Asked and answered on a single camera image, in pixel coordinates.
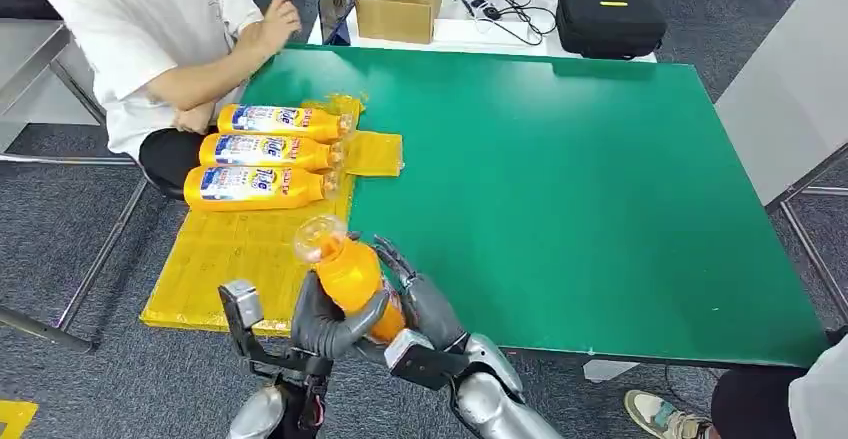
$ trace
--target cardboard box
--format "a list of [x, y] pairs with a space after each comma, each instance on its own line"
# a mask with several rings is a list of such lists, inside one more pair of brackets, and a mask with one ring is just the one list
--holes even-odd
[[356, 0], [361, 37], [429, 44], [442, 0]]

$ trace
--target yellow plastic sheet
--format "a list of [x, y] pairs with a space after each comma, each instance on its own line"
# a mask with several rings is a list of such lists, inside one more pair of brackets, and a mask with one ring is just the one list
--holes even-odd
[[403, 137], [356, 131], [347, 146], [345, 172], [356, 176], [399, 176], [403, 168]]
[[32, 421], [38, 404], [32, 402], [0, 401], [0, 439], [18, 439], [24, 434], [24, 429]]
[[[321, 107], [335, 114], [350, 112], [356, 123], [364, 110], [361, 101], [342, 95], [330, 96], [328, 102], [307, 102], [302, 106]], [[346, 162], [350, 174], [400, 172], [403, 162], [400, 136], [356, 131], [349, 147], [360, 158]], [[375, 154], [365, 154], [368, 148], [374, 149]], [[265, 320], [254, 331], [288, 335], [294, 303], [307, 270], [294, 255], [291, 245], [294, 232], [304, 221], [319, 214], [335, 214], [346, 221], [353, 187], [354, 177], [344, 174], [337, 197], [300, 209], [189, 212], [141, 320], [149, 326], [226, 331], [218, 286], [234, 279], [247, 279], [259, 291], [265, 313]]]

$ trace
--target white t-shirt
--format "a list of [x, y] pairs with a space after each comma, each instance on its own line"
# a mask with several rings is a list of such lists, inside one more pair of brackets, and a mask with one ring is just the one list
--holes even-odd
[[[175, 110], [144, 86], [163, 72], [230, 53], [233, 38], [262, 20], [253, 0], [49, 0], [94, 69], [109, 149], [138, 159], [144, 138], [172, 127]], [[219, 106], [238, 100], [235, 90]]]
[[848, 336], [789, 385], [789, 415], [798, 439], [848, 437]]

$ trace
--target robotic arm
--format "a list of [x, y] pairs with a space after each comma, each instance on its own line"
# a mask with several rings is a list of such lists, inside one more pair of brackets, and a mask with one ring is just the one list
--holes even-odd
[[376, 237], [377, 255], [402, 285], [408, 324], [386, 349], [392, 375], [433, 390], [451, 388], [451, 409], [482, 439], [561, 439], [524, 399], [518, 373], [482, 334], [467, 333], [447, 299], [418, 274], [387, 240]]
[[[486, 336], [466, 332], [447, 299], [391, 243], [377, 236], [375, 242], [377, 255], [402, 285], [401, 301], [411, 326], [380, 351], [378, 359], [385, 361], [391, 374], [432, 390], [449, 386], [451, 410], [478, 438], [561, 439], [527, 405], [521, 378], [500, 349]], [[245, 403], [229, 438], [315, 437], [323, 423], [333, 359], [354, 344], [371, 350], [373, 356], [374, 345], [364, 343], [362, 336], [382, 316], [388, 297], [377, 294], [363, 311], [344, 318], [310, 272], [295, 307], [295, 345], [274, 356], [265, 352], [251, 330], [262, 320], [256, 289], [247, 281], [235, 281], [219, 292], [237, 352], [247, 357], [251, 372], [274, 378], [273, 386]], [[268, 367], [275, 372], [268, 372]]]

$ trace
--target person's leg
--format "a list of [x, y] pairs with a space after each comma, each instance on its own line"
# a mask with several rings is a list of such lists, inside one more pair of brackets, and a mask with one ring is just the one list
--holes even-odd
[[182, 189], [189, 171], [200, 165], [198, 153], [206, 136], [160, 129], [144, 139], [139, 162], [148, 175]]
[[628, 391], [624, 408], [639, 427], [659, 439], [722, 439], [709, 419], [686, 414], [654, 394]]
[[804, 369], [728, 371], [713, 391], [712, 416], [724, 439], [794, 439], [789, 417], [789, 383]]

